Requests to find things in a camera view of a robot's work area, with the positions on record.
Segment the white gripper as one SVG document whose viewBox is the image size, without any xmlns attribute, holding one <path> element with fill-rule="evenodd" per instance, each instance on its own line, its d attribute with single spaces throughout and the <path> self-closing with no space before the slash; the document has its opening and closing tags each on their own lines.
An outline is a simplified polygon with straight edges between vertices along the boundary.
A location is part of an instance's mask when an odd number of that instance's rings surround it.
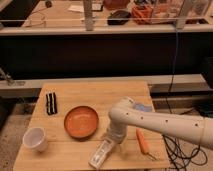
<svg viewBox="0 0 213 171">
<path fill-rule="evenodd" d="M 105 139 L 114 141 L 117 144 L 121 144 L 126 137 L 126 131 L 118 129 L 112 129 L 110 127 L 107 128 L 106 133 L 104 135 Z"/>
</svg>

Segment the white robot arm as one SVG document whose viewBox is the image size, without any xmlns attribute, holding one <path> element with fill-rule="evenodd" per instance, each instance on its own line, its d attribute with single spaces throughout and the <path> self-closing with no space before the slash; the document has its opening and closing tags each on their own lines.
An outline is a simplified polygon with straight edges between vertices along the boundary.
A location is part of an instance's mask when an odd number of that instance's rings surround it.
<svg viewBox="0 0 213 171">
<path fill-rule="evenodd" d="M 124 140 L 128 126 L 136 126 L 213 150 L 212 118 L 144 112 L 134 106 L 131 98 L 124 97 L 108 112 L 110 123 L 106 135 L 116 143 Z"/>
</svg>

